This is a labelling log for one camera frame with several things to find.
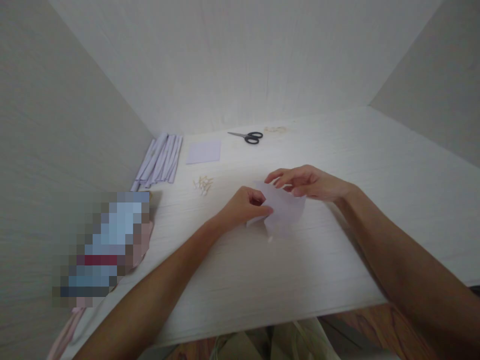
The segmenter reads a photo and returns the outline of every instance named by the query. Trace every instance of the black scissor handle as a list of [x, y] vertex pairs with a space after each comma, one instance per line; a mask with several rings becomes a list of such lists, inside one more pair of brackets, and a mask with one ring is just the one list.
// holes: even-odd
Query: black scissor handle
[[247, 135], [252, 136], [254, 138], [258, 138], [258, 139], [261, 139], [261, 138], [264, 137], [264, 135], [261, 132], [258, 132], [258, 131], [249, 132]]
[[247, 143], [252, 144], [252, 145], [258, 144], [260, 142], [260, 138], [256, 137], [256, 136], [247, 135], [247, 136], [244, 137], [244, 139]]

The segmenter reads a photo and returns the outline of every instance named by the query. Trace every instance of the paper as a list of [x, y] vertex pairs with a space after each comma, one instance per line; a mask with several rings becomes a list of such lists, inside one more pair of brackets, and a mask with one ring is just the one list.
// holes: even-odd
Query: paper
[[193, 143], [188, 149], [186, 163], [198, 164], [219, 161], [221, 146], [222, 142], [220, 140]]
[[155, 147], [155, 143], [156, 143], [156, 140], [153, 139], [151, 142], [150, 142], [150, 146], [148, 147], [148, 150], [145, 154], [145, 158], [143, 159], [143, 162], [141, 163], [141, 166], [140, 166], [140, 169], [138, 170], [138, 173], [136, 174], [136, 177], [135, 177], [135, 181], [133, 182], [133, 185], [131, 186], [131, 189], [130, 191], [131, 192], [136, 192], [139, 190], [139, 187], [140, 187], [140, 177], [142, 176], [142, 174], [144, 173], [145, 171], [145, 168], [147, 167], [150, 159], [152, 158], [153, 156], [153, 149]]
[[265, 202], [262, 205], [273, 209], [273, 214], [267, 216], [254, 217], [247, 221], [246, 226], [265, 219], [266, 232], [269, 237], [287, 238], [291, 234], [291, 224], [300, 220], [305, 208], [306, 196], [294, 197], [291, 193], [283, 189], [277, 189], [271, 184], [263, 181], [254, 181], [255, 187], [265, 196]]
[[180, 135], [163, 132], [156, 141], [152, 140], [130, 191], [138, 191], [140, 185], [149, 189], [159, 182], [173, 183], [182, 139]]
[[176, 148], [176, 153], [175, 153], [175, 158], [173, 159], [173, 165], [171, 166], [171, 172], [168, 175], [168, 182], [170, 184], [173, 184], [174, 181], [175, 181], [175, 174], [177, 173], [177, 166], [179, 164], [179, 154], [180, 154], [180, 148], [182, 147], [182, 140], [183, 140], [183, 136], [179, 136], [178, 146]]
[[141, 180], [140, 183], [142, 181], [146, 182], [149, 179], [150, 175], [152, 174], [152, 171], [154, 170], [154, 166], [157, 163], [157, 160], [159, 159], [160, 151], [162, 150], [164, 141], [167, 139], [167, 136], [168, 134], [162, 133], [158, 138], [158, 140], [156, 141], [155, 147], [153, 150], [153, 156], [151, 157], [148, 165], [146, 166], [145, 171], [140, 176], [140, 180]]

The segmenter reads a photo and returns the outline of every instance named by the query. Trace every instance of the forearm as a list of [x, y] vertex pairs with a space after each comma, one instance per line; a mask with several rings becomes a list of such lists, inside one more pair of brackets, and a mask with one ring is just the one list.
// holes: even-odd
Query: forearm
[[223, 233], [215, 218], [201, 226], [118, 303], [74, 359], [137, 359], [155, 340], [190, 278]]
[[424, 329], [479, 344], [480, 301], [356, 186], [335, 202], [387, 296]]

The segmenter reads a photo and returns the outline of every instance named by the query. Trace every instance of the red stripe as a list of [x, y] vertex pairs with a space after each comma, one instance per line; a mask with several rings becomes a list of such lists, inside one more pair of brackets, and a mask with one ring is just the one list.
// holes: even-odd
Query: red stripe
[[85, 266], [94, 266], [94, 265], [117, 265], [117, 255], [85, 255], [83, 257], [83, 262]]

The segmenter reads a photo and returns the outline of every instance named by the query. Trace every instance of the right hand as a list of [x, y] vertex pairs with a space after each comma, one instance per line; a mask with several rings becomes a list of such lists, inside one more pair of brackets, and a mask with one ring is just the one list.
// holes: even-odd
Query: right hand
[[268, 174], [265, 183], [271, 183], [277, 189], [292, 192], [296, 197], [307, 195], [309, 198], [326, 202], [335, 202], [345, 197], [352, 184], [311, 165], [303, 165], [293, 169], [280, 168]]

